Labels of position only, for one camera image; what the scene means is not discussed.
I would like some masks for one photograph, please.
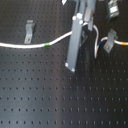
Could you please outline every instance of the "mounting bracket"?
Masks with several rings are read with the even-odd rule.
[[[117,33],[113,29],[111,29],[108,33],[107,43],[104,45],[104,49],[106,52],[110,53],[114,46],[114,40],[117,40],[117,38]]]
[[[25,44],[30,44],[33,36],[35,23],[33,23],[33,20],[27,20],[26,24],[26,37],[25,37]]]

